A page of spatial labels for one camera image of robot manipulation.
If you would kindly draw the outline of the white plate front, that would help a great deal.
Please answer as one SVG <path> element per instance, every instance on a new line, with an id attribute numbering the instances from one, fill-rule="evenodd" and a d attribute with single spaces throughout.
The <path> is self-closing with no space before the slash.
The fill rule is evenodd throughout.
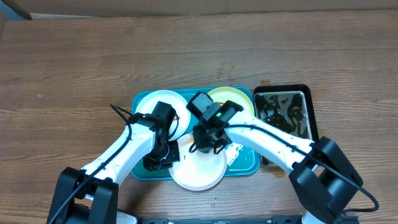
<path id="1" fill-rule="evenodd" d="M 194 142 L 191 133 L 181 136 L 178 140 L 180 161 L 174 162 L 169 168 L 173 180 L 181 187 L 202 191 L 214 187 L 224 176 L 227 168 L 226 153 L 189 152 Z"/>

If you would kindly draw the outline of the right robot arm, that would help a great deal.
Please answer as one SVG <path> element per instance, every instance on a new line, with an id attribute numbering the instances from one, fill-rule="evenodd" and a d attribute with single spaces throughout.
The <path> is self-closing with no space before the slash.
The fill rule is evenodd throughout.
<path id="1" fill-rule="evenodd" d="M 205 98 L 187 109 L 199 120 L 194 129 L 197 149 L 233 142 L 270 159 L 289 176 L 306 212 L 302 223 L 334 223 L 363 185 L 343 151 L 326 137 L 314 142 L 287 134 L 257 119 L 242 106 L 219 105 Z"/>

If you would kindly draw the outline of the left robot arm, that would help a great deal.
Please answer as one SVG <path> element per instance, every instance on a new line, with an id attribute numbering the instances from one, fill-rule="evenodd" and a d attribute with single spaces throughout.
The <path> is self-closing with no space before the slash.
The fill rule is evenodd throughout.
<path id="1" fill-rule="evenodd" d="M 119 187 L 142 161 L 153 171 L 179 160 L 174 109 L 136 113 L 125 119 L 120 137 L 80 170 L 67 167 L 59 175 L 47 223 L 138 223 L 135 215 L 118 210 Z"/>

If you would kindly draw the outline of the white plate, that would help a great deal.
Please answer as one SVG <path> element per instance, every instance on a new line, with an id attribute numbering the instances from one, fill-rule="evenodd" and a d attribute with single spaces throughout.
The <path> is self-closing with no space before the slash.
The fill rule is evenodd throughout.
<path id="1" fill-rule="evenodd" d="M 170 134 L 174 134 L 170 138 L 171 141 L 178 139 L 188 129 L 191 114 L 186 109 L 187 100 L 177 92 L 172 90 L 157 90 L 140 98 L 136 96 L 134 100 L 136 102 L 132 104 L 133 113 L 152 113 L 159 101 L 170 104 L 176 110 L 177 115 L 174 117 L 169 129 Z"/>
<path id="2" fill-rule="evenodd" d="M 191 133 L 181 136 L 178 140 L 180 161 L 174 162 L 169 168 L 173 180 L 181 187 L 202 191 L 214 187 L 224 176 L 227 168 L 226 153 L 189 152 L 194 142 Z"/>

